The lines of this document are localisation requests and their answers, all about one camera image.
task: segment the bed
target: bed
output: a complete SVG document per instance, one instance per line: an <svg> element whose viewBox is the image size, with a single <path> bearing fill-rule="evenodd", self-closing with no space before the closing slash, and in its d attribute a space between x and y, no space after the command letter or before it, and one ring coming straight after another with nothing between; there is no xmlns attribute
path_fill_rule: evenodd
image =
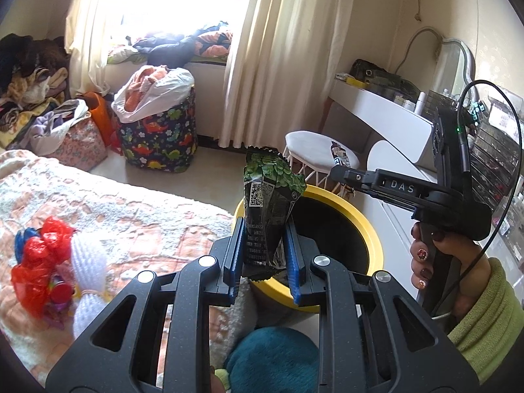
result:
<svg viewBox="0 0 524 393"><path fill-rule="evenodd" d="M29 151L3 152L0 330L41 384L72 343L72 330L59 330L31 318L16 300L10 269L16 264L13 242L18 229L40 227L49 215L80 231L96 233L107 252L106 287L112 296L141 270L170 273L208 253L214 240L230 234L232 221L228 212L209 204L120 184ZM243 282L235 306L211 309L212 365L221 367L234 343L254 328L256 310L250 294L247 282ZM161 353L157 383L161 383L162 371Z"/></svg>

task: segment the teal plush toy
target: teal plush toy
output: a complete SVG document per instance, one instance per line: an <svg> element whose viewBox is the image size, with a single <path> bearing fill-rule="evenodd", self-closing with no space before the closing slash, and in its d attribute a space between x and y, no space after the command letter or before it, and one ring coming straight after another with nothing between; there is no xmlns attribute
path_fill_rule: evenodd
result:
<svg viewBox="0 0 524 393"><path fill-rule="evenodd" d="M315 393L319 350L291 328L256 329L226 361L231 393Z"/></svg>

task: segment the silver screw head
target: silver screw head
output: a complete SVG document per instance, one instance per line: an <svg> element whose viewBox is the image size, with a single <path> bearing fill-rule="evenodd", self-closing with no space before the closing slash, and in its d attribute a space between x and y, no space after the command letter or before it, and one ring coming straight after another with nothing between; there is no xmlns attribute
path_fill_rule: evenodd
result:
<svg viewBox="0 0 524 393"><path fill-rule="evenodd" d="M387 283L391 280L391 275L385 270L379 270L375 273L375 278L377 278L377 281L379 282Z"/></svg>
<svg viewBox="0 0 524 393"><path fill-rule="evenodd" d="M198 264L202 267L211 267L215 264L216 258L213 256L202 256L198 259Z"/></svg>
<svg viewBox="0 0 524 393"><path fill-rule="evenodd" d="M329 257L326 257L326 256L316 256L313 259L313 262L317 266L327 266L329 263L331 263L331 260L329 260Z"/></svg>
<svg viewBox="0 0 524 393"><path fill-rule="evenodd" d="M155 278L155 274L150 270L144 270L138 274L138 282L149 283Z"/></svg>

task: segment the snack bag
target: snack bag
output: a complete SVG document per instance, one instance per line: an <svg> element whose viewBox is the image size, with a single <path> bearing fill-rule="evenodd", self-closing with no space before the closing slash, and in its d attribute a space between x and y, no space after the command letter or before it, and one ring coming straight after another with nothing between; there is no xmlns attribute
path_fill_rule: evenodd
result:
<svg viewBox="0 0 524 393"><path fill-rule="evenodd" d="M294 203L306 190L306 181L302 174L291 172L282 154L269 148L249 147L246 162L243 276L259 281L286 267L279 243Z"/></svg>
<svg viewBox="0 0 524 393"><path fill-rule="evenodd" d="M337 142L331 141L331 155L335 160L335 164L345 165L346 167L351 168L346 151Z"/></svg>

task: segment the yellow trash bin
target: yellow trash bin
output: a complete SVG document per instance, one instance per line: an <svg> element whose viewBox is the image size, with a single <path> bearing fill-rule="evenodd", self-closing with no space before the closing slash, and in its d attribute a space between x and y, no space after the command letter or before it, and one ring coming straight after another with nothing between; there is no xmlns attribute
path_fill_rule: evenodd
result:
<svg viewBox="0 0 524 393"><path fill-rule="evenodd" d="M308 185L303 197L291 212L297 233L316 241L320 253L333 257L349 270L373 274L382 270L384 255L381 242L369 221L346 200ZM241 200L235 211L244 216ZM252 282L258 304L258 325L261 327L299 322L313 313L318 306L299 308L293 303L289 288L275 277Z"/></svg>

